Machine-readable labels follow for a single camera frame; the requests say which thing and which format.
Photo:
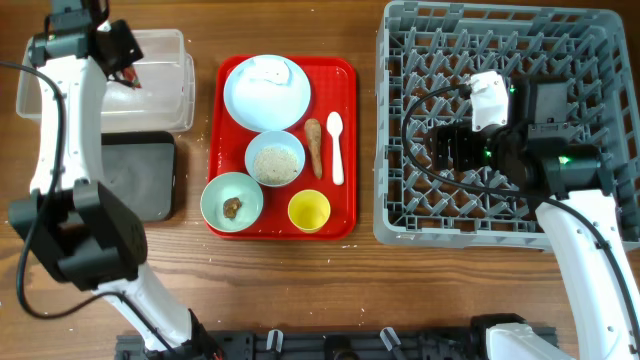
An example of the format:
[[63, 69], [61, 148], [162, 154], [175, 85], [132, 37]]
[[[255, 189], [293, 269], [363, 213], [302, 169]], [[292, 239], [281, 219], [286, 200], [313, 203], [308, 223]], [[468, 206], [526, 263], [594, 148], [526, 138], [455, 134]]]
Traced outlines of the yellow plastic cup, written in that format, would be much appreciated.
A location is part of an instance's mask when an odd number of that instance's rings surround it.
[[318, 232], [331, 216], [331, 205], [321, 192], [312, 189], [296, 193], [288, 203], [291, 223], [304, 233]]

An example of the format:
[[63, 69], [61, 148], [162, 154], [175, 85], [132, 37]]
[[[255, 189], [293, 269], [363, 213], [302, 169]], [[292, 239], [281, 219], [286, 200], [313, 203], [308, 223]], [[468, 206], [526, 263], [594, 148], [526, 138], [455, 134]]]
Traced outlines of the white napkin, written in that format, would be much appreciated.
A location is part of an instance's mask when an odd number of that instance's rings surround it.
[[290, 69], [279, 57], [254, 57], [253, 65], [247, 69], [251, 80], [263, 80], [276, 85], [285, 85], [290, 79]]
[[140, 80], [134, 66], [129, 66], [117, 72], [114, 75], [114, 79], [132, 89], [139, 89], [141, 87]]

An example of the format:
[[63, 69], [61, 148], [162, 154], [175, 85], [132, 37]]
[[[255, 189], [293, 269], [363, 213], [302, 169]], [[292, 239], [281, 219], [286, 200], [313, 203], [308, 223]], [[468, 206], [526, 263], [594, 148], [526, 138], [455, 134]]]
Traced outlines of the light blue rice bowl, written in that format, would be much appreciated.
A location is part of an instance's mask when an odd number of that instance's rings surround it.
[[286, 131], [267, 131], [257, 135], [245, 151], [245, 167], [259, 184], [283, 187], [303, 171], [306, 153], [300, 140]]

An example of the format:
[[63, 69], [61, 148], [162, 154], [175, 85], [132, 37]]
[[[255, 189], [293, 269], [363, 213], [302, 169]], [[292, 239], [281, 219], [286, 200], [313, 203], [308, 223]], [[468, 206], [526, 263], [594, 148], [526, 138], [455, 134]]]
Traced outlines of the white rice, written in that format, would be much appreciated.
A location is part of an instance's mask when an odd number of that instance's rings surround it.
[[255, 156], [253, 168], [257, 179], [265, 185], [284, 185], [299, 174], [296, 154], [282, 146], [268, 146], [260, 150]]

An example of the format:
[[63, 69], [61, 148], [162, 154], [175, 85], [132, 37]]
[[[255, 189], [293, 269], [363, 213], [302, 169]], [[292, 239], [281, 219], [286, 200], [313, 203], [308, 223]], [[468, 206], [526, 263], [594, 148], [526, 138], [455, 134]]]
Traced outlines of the light green bowl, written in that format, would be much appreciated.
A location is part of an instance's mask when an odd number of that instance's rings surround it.
[[230, 172], [219, 175], [205, 187], [200, 209], [206, 223], [224, 233], [240, 232], [260, 217], [264, 196], [249, 175]]

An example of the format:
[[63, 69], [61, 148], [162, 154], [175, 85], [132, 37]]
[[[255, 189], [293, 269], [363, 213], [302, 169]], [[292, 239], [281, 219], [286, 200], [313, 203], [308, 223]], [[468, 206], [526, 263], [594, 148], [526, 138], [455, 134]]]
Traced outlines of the brown food scrap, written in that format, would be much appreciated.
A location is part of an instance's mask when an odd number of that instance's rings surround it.
[[226, 199], [223, 203], [223, 215], [227, 219], [235, 219], [242, 207], [242, 201], [238, 197]]

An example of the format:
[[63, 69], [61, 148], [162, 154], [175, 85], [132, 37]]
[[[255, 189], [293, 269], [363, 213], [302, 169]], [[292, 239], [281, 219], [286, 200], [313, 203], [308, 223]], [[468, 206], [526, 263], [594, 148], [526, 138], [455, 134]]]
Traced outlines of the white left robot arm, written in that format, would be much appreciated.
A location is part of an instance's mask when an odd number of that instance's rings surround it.
[[55, 1], [24, 66], [41, 89], [39, 157], [29, 195], [8, 220], [59, 283], [105, 300], [140, 334], [149, 359], [220, 359], [224, 352], [196, 315], [148, 264], [138, 216], [103, 184], [101, 113], [106, 88], [138, 86], [143, 56], [107, 2]]

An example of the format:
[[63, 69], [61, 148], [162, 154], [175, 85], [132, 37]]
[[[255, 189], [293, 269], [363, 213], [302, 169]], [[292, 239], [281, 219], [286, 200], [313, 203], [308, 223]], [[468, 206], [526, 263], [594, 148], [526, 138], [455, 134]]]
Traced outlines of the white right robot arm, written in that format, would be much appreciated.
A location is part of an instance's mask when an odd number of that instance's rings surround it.
[[514, 189], [486, 193], [527, 202], [550, 240], [583, 359], [639, 356], [639, 290], [623, 248], [613, 173], [600, 149], [579, 144], [567, 115], [566, 82], [479, 73], [453, 91], [468, 122], [431, 132], [429, 173], [488, 166]]

